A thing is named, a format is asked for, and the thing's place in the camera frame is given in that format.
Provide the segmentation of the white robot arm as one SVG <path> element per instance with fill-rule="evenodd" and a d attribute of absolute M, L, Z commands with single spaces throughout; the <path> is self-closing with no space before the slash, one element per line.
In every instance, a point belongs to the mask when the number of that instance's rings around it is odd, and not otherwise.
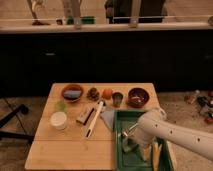
<path fill-rule="evenodd" d="M 166 139 L 213 161 L 213 133 L 171 124 L 166 118 L 162 108 L 145 112 L 137 120 L 131 138 L 142 148 L 147 148 L 155 137 Z"/>

